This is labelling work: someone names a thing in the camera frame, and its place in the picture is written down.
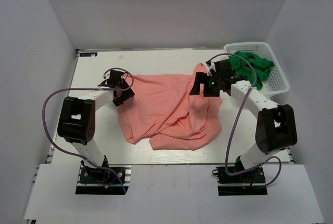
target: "white table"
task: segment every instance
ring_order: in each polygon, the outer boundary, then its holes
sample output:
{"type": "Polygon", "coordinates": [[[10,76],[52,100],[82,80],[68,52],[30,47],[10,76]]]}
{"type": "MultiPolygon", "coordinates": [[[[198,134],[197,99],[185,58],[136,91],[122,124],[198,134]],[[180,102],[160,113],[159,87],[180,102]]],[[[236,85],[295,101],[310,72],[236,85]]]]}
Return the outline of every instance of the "white table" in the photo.
{"type": "MultiPolygon", "coordinates": [[[[170,49],[170,50],[123,50],[99,51],[96,57],[78,57],[71,87],[96,87],[103,80],[103,73],[112,67],[127,69],[132,74],[192,74],[196,64],[205,63],[222,49],[170,49]]],[[[70,96],[80,96],[86,91],[71,91],[70,96]]],[[[240,103],[221,93],[223,103],[219,110],[221,133],[208,145],[196,151],[152,150],[149,139],[137,144],[128,143],[117,118],[117,109],[110,103],[96,112],[95,140],[107,156],[109,164],[219,164],[224,163],[225,151],[232,125],[240,103]]],[[[256,118],[245,109],[234,135],[229,160],[234,162],[254,144],[256,118]]],[[[56,142],[68,151],[75,148],[56,137],[56,142]]],[[[287,151],[277,156],[290,162],[287,151]]],[[[53,164],[79,162],[80,159],[55,151],[53,164]]]]}

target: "laundry basket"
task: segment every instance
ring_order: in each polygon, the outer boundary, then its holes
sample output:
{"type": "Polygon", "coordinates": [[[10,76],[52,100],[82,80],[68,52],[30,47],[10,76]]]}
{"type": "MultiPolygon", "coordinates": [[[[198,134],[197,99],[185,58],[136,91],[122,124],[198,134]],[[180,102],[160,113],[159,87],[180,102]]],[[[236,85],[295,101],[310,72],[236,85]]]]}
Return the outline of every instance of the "laundry basket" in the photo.
{"type": "Polygon", "coordinates": [[[257,54],[261,58],[272,60],[274,62],[275,66],[272,68],[268,80],[263,82],[262,89],[260,90],[263,95],[271,97],[276,94],[285,93],[289,90],[288,81],[269,44],[265,42],[233,43],[225,45],[224,51],[230,54],[237,51],[251,52],[257,54]]]}

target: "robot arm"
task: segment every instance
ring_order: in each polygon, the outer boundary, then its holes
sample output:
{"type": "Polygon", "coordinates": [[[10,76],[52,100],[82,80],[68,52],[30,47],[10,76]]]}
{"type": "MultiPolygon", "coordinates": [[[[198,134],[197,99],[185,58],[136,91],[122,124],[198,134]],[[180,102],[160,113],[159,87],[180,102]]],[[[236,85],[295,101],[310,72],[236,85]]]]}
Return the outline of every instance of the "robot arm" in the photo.
{"type": "MultiPolygon", "coordinates": [[[[242,101],[250,82],[235,75],[229,60],[222,60],[211,65],[209,72],[197,72],[190,95],[200,93],[203,84],[204,97],[219,97],[220,90],[242,101]]],[[[253,89],[245,105],[257,118],[255,144],[235,163],[235,172],[252,168],[264,163],[273,154],[286,149],[297,142],[296,125],[293,109],[289,105],[280,106],[267,99],[258,90],[253,89]]]]}
{"type": "MultiPolygon", "coordinates": [[[[109,102],[116,106],[134,96],[134,92],[114,91],[109,88],[128,88],[124,79],[124,73],[116,70],[110,71],[108,78],[99,85],[100,90],[76,97],[66,97],[63,101],[59,124],[58,135],[71,143],[79,154],[88,158],[97,166],[108,167],[108,160],[99,150],[95,140],[95,114],[96,111],[109,102]]],[[[95,175],[97,180],[105,177],[106,170],[95,168],[86,160],[82,165],[95,175]]]]}
{"type": "MultiPolygon", "coordinates": [[[[242,101],[251,86],[249,81],[239,81],[231,85],[230,95],[242,101]]],[[[257,118],[255,144],[236,163],[236,171],[252,168],[264,163],[280,150],[297,142],[293,109],[289,105],[280,106],[253,89],[245,106],[257,118]]]]}

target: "white wall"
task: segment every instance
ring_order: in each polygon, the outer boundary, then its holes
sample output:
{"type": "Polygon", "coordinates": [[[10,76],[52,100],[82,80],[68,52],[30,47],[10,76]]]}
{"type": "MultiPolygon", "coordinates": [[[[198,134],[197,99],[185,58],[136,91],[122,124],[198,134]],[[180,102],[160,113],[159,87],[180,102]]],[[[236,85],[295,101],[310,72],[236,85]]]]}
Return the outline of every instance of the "white wall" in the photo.
{"type": "Polygon", "coordinates": [[[286,0],[266,42],[281,62],[290,91],[298,144],[325,223],[333,223],[333,0],[286,0]]]}
{"type": "MultiPolygon", "coordinates": [[[[48,0],[0,0],[0,216],[21,223],[36,168],[49,144],[44,99],[68,86],[75,50],[48,0]]],[[[48,108],[52,132],[60,98],[48,108]]]]}
{"type": "Polygon", "coordinates": [[[262,41],[285,0],[50,0],[76,49],[262,41]]]}

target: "salmon t-shirt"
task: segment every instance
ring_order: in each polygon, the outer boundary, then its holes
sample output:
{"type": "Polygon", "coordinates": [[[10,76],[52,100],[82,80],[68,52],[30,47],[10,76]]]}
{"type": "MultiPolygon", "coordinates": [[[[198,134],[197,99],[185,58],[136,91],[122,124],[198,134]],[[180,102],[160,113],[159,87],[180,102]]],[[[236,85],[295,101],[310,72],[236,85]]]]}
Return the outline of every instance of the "salmon t-shirt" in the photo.
{"type": "Polygon", "coordinates": [[[154,150],[197,150],[221,131],[220,97],[190,96],[198,64],[192,75],[134,75],[133,98],[118,107],[118,120],[125,139],[137,143],[150,137],[154,150]]]}

